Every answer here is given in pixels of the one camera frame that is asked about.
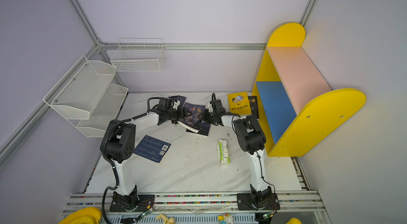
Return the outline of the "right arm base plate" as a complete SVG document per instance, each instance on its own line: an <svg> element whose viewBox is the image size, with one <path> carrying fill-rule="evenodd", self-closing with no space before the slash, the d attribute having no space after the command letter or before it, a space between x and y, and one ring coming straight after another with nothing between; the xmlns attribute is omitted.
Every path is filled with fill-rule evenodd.
<svg viewBox="0 0 407 224"><path fill-rule="evenodd" d="M238 193L237 194L238 209L265 211L265 210L280 210L280 203L275 193L268 195L254 196L251 193Z"/></svg>

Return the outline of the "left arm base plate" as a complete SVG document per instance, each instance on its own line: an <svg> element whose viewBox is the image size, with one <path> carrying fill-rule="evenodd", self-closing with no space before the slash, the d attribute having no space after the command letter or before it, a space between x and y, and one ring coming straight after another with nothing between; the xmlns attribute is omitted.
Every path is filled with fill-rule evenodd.
<svg viewBox="0 0 407 224"><path fill-rule="evenodd" d="M144 212L148 207L153 207L155 195L123 196L114 194L110 212Z"/></svg>

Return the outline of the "dark old man cover book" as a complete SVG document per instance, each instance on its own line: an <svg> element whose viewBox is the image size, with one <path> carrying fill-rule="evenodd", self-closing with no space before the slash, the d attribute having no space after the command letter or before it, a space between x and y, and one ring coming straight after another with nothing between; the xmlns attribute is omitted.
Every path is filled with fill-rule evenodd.
<svg viewBox="0 0 407 224"><path fill-rule="evenodd" d="M185 116L178 121L178 124L189 131L198 133L201 129L206 107L185 102L181 111L184 112Z"/></svg>

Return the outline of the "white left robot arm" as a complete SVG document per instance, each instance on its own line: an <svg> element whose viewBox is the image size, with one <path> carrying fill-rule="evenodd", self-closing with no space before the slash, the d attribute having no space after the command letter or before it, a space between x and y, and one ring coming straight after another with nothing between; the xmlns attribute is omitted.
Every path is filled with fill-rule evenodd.
<svg viewBox="0 0 407 224"><path fill-rule="evenodd" d="M126 205L138 202L136 184L132 180L131 167L126 164L135 150L136 133L166 121L177 123L185 117L182 96L151 97L147 100L147 111L125 120L113 119L103 136L100 151L111 166L115 186L113 199Z"/></svg>

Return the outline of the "black wolf cover book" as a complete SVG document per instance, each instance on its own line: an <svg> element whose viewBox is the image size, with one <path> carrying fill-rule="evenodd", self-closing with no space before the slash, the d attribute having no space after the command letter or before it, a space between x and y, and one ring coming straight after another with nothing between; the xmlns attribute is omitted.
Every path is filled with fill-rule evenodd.
<svg viewBox="0 0 407 224"><path fill-rule="evenodd" d="M205 136L205 137L208 137L209 131L210 131L210 123L207 123L205 121L201 122L200 129L198 132L193 132L188 129L186 130L187 133L201 135L201 136Z"/></svg>

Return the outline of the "yellow cartoon cover book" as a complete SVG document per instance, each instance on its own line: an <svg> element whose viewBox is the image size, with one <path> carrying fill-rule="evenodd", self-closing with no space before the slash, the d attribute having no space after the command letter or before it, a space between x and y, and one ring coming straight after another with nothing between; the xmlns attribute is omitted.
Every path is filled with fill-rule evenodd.
<svg viewBox="0 0 407 224"><path fill-rule="evenodd" d="M232 93L227 96L229 110L238 115L252 114L247 92Z"/></svg>

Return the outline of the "blue file near left arm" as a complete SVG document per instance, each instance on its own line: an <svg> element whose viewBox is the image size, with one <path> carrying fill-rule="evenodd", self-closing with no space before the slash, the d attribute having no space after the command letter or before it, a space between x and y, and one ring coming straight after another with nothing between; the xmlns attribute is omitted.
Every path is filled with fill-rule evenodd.
<svg viewBox="0 0 407 224"><path fill-rule="evenodd" d="M160 164L170 147L170 143L146 135L135 147L133 154Z"/></svg>

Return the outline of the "black deer cover book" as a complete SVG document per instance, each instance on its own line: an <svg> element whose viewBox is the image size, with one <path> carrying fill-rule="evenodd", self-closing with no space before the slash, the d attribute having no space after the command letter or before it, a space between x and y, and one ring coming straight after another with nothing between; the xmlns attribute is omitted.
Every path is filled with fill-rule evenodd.
<svg viewBox="0 0 407 224"><path fill-rule="evenodd" d="M259 111L258 111L258 100L256 96L249 96L249 104L251 108L252 114L259 119Z"/></svg>

